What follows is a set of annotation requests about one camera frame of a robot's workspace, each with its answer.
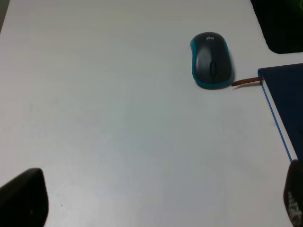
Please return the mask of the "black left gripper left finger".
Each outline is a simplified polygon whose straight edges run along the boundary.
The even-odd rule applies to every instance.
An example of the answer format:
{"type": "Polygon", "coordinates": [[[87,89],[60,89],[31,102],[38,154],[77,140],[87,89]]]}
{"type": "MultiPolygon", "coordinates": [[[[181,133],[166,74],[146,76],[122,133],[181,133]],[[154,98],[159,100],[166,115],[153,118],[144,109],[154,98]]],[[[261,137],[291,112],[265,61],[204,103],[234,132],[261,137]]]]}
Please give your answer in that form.
{"type": "Polygon", "coordinates": [[[48,194],[40,168],[30,168],[0,188],[2,227],[43,227],[48,211],[48,194]]]}

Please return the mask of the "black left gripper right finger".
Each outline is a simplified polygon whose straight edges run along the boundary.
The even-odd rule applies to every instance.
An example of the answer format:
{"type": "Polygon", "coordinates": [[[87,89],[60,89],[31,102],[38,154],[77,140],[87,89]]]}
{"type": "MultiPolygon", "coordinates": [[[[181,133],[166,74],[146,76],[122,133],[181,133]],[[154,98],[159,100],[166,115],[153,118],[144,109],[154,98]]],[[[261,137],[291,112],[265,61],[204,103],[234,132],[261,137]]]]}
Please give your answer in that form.
{"type": "Polygon", "coordinates": [[[294,227],[303,226],[303,162],[293,160],[288,168],[284,188],[284,205],[294,227]]]}

